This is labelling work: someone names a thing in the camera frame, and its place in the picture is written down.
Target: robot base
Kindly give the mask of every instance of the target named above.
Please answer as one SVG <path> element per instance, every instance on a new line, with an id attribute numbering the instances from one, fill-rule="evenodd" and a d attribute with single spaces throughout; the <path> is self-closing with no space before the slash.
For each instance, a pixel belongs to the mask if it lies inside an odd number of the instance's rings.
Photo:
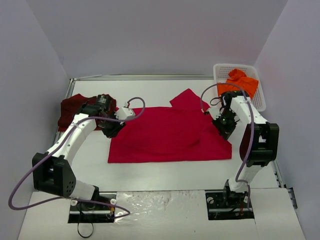
<path id="1" fill-rule="evenodd" d="M 100 192 L 99 195 L 104 199 L 104 202 L 108 204 L 117 197 L 115 192 Z M 114 209 L 104 205 L 92 205 L 71 200 L 68 223 L 113 223 L 115 221 L 113 219 L 114 211 Z"/>
<path id="2" fill-rule="evenodd" d="M 243 201 L 228 206 L 222 190 L 205 191 L 205 198 L 209 220 L 240 220 L 255 218 L 254 213 L 247 209 L 247 204 Z M 239 199 L 243 198 L 244 193 L 240 193 Z"/>

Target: white plastic basket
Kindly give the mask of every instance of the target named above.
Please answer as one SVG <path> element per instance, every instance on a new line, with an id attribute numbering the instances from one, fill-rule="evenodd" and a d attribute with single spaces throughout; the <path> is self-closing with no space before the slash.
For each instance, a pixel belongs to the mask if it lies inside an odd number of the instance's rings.
<path id="1" fill-rule="evenodd" d="M 253 66 L 242 65 L 242 64 L 228 64 L 220 63 L 213 66 L 213 78 L 217 83 L 225 83 L 229 78 L 229 73 L 233 69 L 240 69 L 245 72 L 245 74 L 253 79 L 259 81 L 258 89 L 256 90 L 253 99 L 251 99 L 253 106 L 259 111 L 262 112 L 266 110 L 266 101 L 264 92 L 260 84 L 260 79 L 258 76 L 257 70 Z"/>

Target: red cloth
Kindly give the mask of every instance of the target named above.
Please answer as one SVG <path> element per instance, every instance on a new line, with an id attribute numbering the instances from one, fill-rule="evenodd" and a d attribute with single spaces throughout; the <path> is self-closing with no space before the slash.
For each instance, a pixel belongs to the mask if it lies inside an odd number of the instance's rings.
<path id="1" fill-rule="evenodd" d="M 170 101 L 172 107 L 148 107 L 111 140 L 109 163 L 225 160 L 232 145 L 204 115 L 190 89 Z M 134 109 L 136 115 L 141 108 Z"/>
<path id="2" fill-rule="evenodd" d="M 72 123 L 77 110 L 88 101 L 88 104 L 94 104 L 97 96 L 85 97 L 81 94 L 74 95 L 70 98 L 64 99 L 61 102 L 61 117 L 58 120 L 58 131 L 64 132 Z"/>

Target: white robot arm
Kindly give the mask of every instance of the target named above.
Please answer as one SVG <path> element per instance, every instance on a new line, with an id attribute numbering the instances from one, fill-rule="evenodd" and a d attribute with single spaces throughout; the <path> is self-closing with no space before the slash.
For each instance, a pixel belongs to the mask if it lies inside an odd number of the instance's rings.
<path id="1" fill-rule="evenodd" d="M 36 153 L 33 157 L 32 165 L 35 166 L 65 141 L 58 151 L 34 170 L 33 185 L 35 189 L 63 198 L 103 202 L 97 186 L 76 179 L 71 169 L 71 163 L 82 143 L 96 129 L 97 125 L 108 138 L 113 138 L 126 124 L 125 122 L 87 119 L 89 117 L 108 117 L 127 121 L 134 118 L 135 113 L 128 107 L 121 107 L 116 111 L 116 102 L 109 95 L 98 95 L 95 104 L 83 105 L 57 143 L 46 153 Z"/>
<path id="2" fill-rule="evenodd" d="M 236 116 L 246 125 L 239 149 L 242 161 L 245 158 L 248 148 L 251 149 L 246 164 L 238 176 L 239 180 L 245 181 L 236 181 L 236 175 L 239 171 L 227 180 L 224 190 L 226 200 L 230 202 L 233 200 L 238 201 L 239 195 L 245 196 L 248 190 L 246 182 L 250 184 L 256 174 L 263 167 L 267 166 L 269 162 L 275 160 L 277 156 L 279 126 L 276 123 L 269 123 L 253 106 L 248 95 L 246 95 L 246 98 L 250 103 L 254 116 L 252 146 L 249 146 L 252 119 L 251 112 L 242 91 L 223 93 L 220 97 L 222 107 L 219 109 L 216 106 L 212 106 L 206 111 L 207 114 L 209 113 L 212 116 L 213 125 L 217 127 L 220 135 L 222 135 L 225 140 L 229 138 L 236 128 Z"/>

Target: cable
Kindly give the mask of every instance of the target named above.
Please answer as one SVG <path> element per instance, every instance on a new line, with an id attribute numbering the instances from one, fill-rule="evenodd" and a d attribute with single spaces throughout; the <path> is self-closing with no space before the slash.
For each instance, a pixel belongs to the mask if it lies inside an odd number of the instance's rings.
<path id="1" fill-rule="evenodd" d="M 91 120 L 91 119 L 98 119 L 98 120 L 107 120 L 107 121 L 110 121 L 110 122 L 129 122 L 129 121 L 133 121 L 137 118 L 139 118 L 143 112 L 145 111 L 145 108 L 146 108 L 146 102 L 141 98 L 141 97 L 133 97 L 131 98 L 128 103 L 130 103 L 132 100 L 135 100 L 135 99 L 139 99 L 142 101 L 142 104 L 143 104 L 143 108 L 141 110 L 141 112 L 135 116 L 134 118 L 131 118 L 131 119 L 128 119 L 128 120 L 125 120 L 125 119 L 113 119 L 113 118 L 108 118 L 108 117 L 100 117 L 100 116 L 90 116 L 90 117 L 86 117 L 84 119 L 81 119 L 80 121 L 78 121 L 75 126 L 73 126 L 71 128 L 71 130 L 67 133 L 67 135 L 65 136 L 65 138 L 61 141 L 61 143 L 59 144 L 59 146 L 53 150 L 52 152 L 50 152 L 47 156 L 45 156 L 42 160 L 40 160 L 36 165 L 34 165 L 21 179 L 20 181 L 16 184 L 16 186 L 13 188 L 10 196 L 9 196 L 9 199 L 8 199 L 8 205 L 9 205 L 9 208 L 11 208 L 12 210 L 26 210 L 26 209 L 29 209 L 29 208 L 33 208 L 35 206 L 38 206 L 38 205 L 41 205 L 41 204 L 45 204 L 45 203 L 48 203 L 48 202 L 51 202 L 51 201 L 54 201 L 54 200 L 57 200 L 57 199 L 63 199 L 63 197 L 61 196 L 57 196 L 57 197 L 53 197 L 53 198 L 49 198 L 49 199 L 46 199 L 46 200 L 43 200 L 43 201 L 40 201 L 40 202 L 37 202 L 37 203 L 34 203 L 34 204 L 31 204 L 31 205 L 27 205 L 27 206 L 21 206 L 21 207 L 16 207 L 13 205 L 13 198 L 17 192 L 17 190 L 20 188 L 21 184 L 26 180 L 26 178 L 34 171 L 36 170 L 40 165 L 42 165 L 45 161 L 47 161 L 52 155 L 54 155 L 64 144 L 65 142 L 67 141 L 67 139 L 71 136 L 71 134 L 75 131 L 75 129 L 77 128 L 77 126 L 85 121 L 88 121 L 88 120 Z M 99 202 L 99 201 L 91 201 L 91 200 L 83 200 L 83 199 L 77 199 L 79 202 L 86 202 L 86 203 L 91 203 L 91 204 L 100 204 L 100 205 L 105 205 L 105 206 L 108 206 L 108 207 L 113 207 L 113 208 L 118 208 L 118 209 L 122 209 L 124 211 L 127 212 L 127 214 L 125 215 L 122 215 L 122 216 L 119 216 L 119 217 L 125 217 L 125 216 L 128 216 L 130 214 L 130 211 L 121 207 L 121 206 L 117 206 L 117 205 L 112 205 L 112 204 L 109 204 L 109 203 L 104 203 L 104 202 Z"/>
<path id="2" fill-rule="evenodd" d="M 250 185 L 249 185 L 249 183 L 248 183 L 247 180 L 239 179 L 239 176 L 240 176 L 242 170 L 244 169 L 244 167 L 245 167 L 245 165 L 246 165 L 246 163 L 247 163 L 247 161 L 248 161 L 248 157 L 249 157 L 249 154 L 250 154 L 250 150 L 251 150 L 251 148 L 252 148 L 252 144 L 253 144 L 253 141 L 254 141 L 254 128 L 255 128 L 254 112 L 253 112 L 253 110 L 252 110 L 252 107 L 251 107 L 250 102 L 248 101 L 248 98 L 246 97 L 246 92 L 245 92 L 245 90 L 243 90 L 242 87 L 240 87 L 240 86 L 238 86 L 238 85 L 236 85 L 236 84 L 228 83 L 228 82 L 220 82 L 220 83 L 213 84 L 213 85 L 211 85 L 211 86 L 208 86 L 208 87 L 203 91 L 203 93 L 201 94 L 201 97 L 200 97 L 200 104 L 201 104 L 201 110 L 202 110 L 202 112 L 204 112 L 204 113 L 206 112 L 206 111 L 204 111 L 204 103 L 203 103 L 203 101 L 202 101 L 202 98 L 203 98 L 205 92 L 206 92 L 207 90 L 209 90 L 210 88 L 213 88 L 213 87 L 218 86 L 218 85 L 230 85 L 230 86 L 234 86 L 234 87 L 237 87 L 238 89 L 240 89 L 241 92 L 242 92 L 242 94 L 243 94 L 244 100 L 245 100 L 246 103 L 248 104 L 248 108 L 249 108 L 249 111 L 250 111 L 251 133 L 250 133 L 249 145 L 248 145 L 248 149 L 247 149 L 247 151 L 246 151 L 246 153 L 245 153 L 244 159 L 243 159 L 243 161 L 242 161 L 242 164 L 241 164 L 238 172 L 236 173 L 235 181 L 236 181 L 237 183 L 245 183 L 245 184 L 247 185 L 247 187 L 248 187 L 248 195 L 247 195 L 247 196 L 248 196 L 248 202 L 246 203 L 246 207 L 247 207 L 247 209 L 248 209 L 249 211 L 252 211 L 252 209 L 250 209 L 250 195 L 251 195 Z"/>
<path id="3" fill-rule="evenodd" d="M 234 210 L 236 210 L 237 208 L 236 207 L 234 207 L 234 208 L 232 208 L 230 211 L 229 211 L 229 213 L 232 213 Z"/>
<path id="4" fill-rule="evenodd" d="M 83 236 L 83 235 L 80 233 L 80 231 L 79 231 L 80 219 L 81 219 L 81 217 L 84 215 L 84 213 L 82 212 L 82 202 L 80 202 L 79 205 L 80 205 L 80 208 L 79 208 L 79 206 L 76 206 L 76 208 L 77 208 L 78 211 L 79 211 L 77 232 L 78 232 L 78 234 L 80 235 L 80 237 L 82 237 L 83 239 L 88 239 L 88 238 L 90 238 L 90 237 L 92 236 L 92 234 L 94 234 L 95 226 L 94 226 L 94 224 L 93 224 L 92 222 L 90 222 L 90 223 L 91 223 L 91 226 L 92 226 L 92 232 L 91 232 L 88 236 Z"/>
<path id="5" fill-rule="evenodd" d="M 215 99 L 220 99 L 220 97 L 214 97 L 214 98 L 212 98 L 211 101 L 210 101 L 210 105 L 211 105 L 211 106 L 216 106 L 216 105 L 218 105 L 219 103 L 221 103 L 221 101 L 218 101 L 216 104 L 212 104 L 211 102 L 212 102 L 213 100 L 215 100 Z"/>

